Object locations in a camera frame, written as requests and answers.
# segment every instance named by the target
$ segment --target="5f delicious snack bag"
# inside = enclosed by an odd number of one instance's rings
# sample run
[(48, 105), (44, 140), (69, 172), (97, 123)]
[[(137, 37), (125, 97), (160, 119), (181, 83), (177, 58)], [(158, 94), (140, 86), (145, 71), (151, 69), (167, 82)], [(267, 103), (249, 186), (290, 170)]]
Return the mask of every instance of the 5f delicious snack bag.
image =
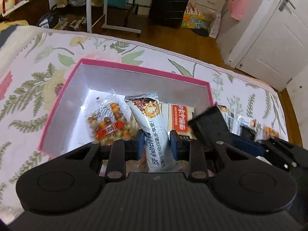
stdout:
[(175, 166), (157, 94), (126, 96), (140, 128), (146, 133), (145, 154), (149, 172), (167, 172)]

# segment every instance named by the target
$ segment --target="screw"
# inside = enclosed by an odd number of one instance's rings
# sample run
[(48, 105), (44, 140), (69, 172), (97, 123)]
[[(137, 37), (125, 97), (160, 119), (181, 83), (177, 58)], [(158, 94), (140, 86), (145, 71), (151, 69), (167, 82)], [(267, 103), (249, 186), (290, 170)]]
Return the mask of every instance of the screw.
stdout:
[(204, 171), (194, 171), (192, 172), (192, 177), (195, 179), (204, 179), (206, 178), (206, 173)]
[(122, 173), (120, 171), (110, 171), (107, 177), (110, 179), (119, 179), (122, 177)]

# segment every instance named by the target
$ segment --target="bed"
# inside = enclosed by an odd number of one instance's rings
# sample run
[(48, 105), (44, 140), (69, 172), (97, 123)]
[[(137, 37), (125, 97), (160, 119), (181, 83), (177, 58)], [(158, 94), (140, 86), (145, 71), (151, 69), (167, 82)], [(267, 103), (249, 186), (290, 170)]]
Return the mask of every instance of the bed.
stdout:
[(0, 218), (13, 221), (23, 209), (18, 178), (49, 157), (37, 150), (61, 87), (81, 57), (121, 62), (210, 82), (213, 100), (230, 112), (258, 119), (288, 140), (277, 93), (256, 79), (212, 64), (108, 36), (19, 26), (0, 42)]

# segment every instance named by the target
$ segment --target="shopping bag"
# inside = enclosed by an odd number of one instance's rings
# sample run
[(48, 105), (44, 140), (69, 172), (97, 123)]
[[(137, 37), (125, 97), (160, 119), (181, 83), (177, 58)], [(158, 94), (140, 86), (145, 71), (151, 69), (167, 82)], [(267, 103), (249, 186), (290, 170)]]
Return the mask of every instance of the shopping bag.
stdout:
[(231, 12), (231, 17), (234, 19), (241, 21), (249, 7), (250, 0), (239, 0), (236, 7), (233, 8)]
[(249, 7), (250, 0), (229, 0), (227, 8), (230, 11), (230, 16), (241, 21)]
[(184, 12), (182, 28), (200, 28), (203, 14), (189, 3)]

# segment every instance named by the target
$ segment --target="door handle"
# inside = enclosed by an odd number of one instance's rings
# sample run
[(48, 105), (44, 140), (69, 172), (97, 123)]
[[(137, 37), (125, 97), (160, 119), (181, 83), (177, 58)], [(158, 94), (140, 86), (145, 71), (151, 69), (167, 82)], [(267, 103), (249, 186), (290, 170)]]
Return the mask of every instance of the door handle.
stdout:
[(279, 6), (279, 10), (280, 10), (280, 11), (283, 11), (283, 10), (285, 9), (287, 3), (290, 3), (291, 6), (292, 6), (294, 9), (296, 9), (295, 6), (294, 6), (294, 4), (293, 4), (290, 0), (283, 0), (282, 3), (281, 3), (281, 5)]
[(294, 10), (296, 9), (294, 4), (290, 0), (286, 0), (286, 1), (291, 4), (291, 6), (294, 8)]

